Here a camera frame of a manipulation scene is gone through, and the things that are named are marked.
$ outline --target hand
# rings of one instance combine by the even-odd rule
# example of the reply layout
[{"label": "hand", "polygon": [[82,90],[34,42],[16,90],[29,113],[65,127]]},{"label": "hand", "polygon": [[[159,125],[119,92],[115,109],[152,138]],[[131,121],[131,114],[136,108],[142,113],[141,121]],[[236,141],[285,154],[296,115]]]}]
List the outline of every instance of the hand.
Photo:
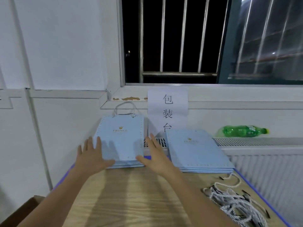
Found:
[{"label": "hand", "polygon": [[168,177],[171,173],[178,170],[165,155],[162,147],[157,142],[153,134],[151,134],[151,139],[149,137],[145,137],[145,141],[149,146],[151,160],[138,155],[136,156],[136,159],[139,162],[164,178]]},{"label": "hand", "polygon": [[78,146],[78,155],[74,170],[87,178],[93,174],[112,166],[115,160],[104,160],[101,152],[101,139],[97,137],[96,148],[93,146],[92,137],[85,140],[83,151],[81,145]]}]

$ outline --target green plastic bottle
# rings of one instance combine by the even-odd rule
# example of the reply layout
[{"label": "green plastic bottle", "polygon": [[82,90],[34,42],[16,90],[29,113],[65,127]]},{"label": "green plastic bottle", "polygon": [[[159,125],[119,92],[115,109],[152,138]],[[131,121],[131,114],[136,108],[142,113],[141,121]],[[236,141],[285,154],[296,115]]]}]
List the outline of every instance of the green plastic bottle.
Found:
[{"label": "green plastic bottle", "polygon": [[222,132],[225,137],[256,137],[260,134],[269,134],[268,129],[257,126],[225,126]]}]

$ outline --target paper sign with chinese characters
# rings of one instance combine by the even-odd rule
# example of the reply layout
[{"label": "paper sign with chinese characters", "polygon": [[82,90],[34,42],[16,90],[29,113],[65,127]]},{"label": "paper sign with chinese characters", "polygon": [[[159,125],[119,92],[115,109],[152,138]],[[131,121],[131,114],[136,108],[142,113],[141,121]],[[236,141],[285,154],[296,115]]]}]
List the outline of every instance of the paper sign with chinese characters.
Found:
[{"label": "paper sign with chinese characters", "polygon": [[168,129],[187,127],[186,87],[150,87],[148,89],[149,133],[165,137]]}]

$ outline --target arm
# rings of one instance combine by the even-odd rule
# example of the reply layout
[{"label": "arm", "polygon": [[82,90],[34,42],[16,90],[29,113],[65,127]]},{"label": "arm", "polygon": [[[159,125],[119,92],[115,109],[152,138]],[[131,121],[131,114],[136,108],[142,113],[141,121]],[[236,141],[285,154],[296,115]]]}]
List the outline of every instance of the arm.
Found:
[{"label": "arm", "polygon": [[18,227],[61,227],[86,180],[93,174],[113,165],[114,160],[104,160],[101,153],[101,140],[97,138],[93,148],[92,138],[81,145],[74,168],[65,180],[43,200]]},{"label": "arm", "polygon": [[162,150],[162,147],[151,134],[146,137],[151,153],[151,160],[137,156],[142,164],[164,177],[180,199],[185,212],[193,226],[236,227],[223,211],[210,201],[198,188],[192,186],[176,168]]}]

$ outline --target forearm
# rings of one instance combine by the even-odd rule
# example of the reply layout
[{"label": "forearm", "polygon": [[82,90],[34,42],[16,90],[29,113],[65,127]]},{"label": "forearm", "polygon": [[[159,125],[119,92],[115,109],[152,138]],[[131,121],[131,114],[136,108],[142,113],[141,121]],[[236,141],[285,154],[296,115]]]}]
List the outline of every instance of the forearm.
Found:
[{"label": "forearm", "polygon": [[72,169],[66,179],[18,227],[61,227],[87,177]]},{"label": "forearm", "polygon": [[198,188],[191,185],[179,169],[173,169],[165,179],[180,199],[193,226],[238,226]]}]

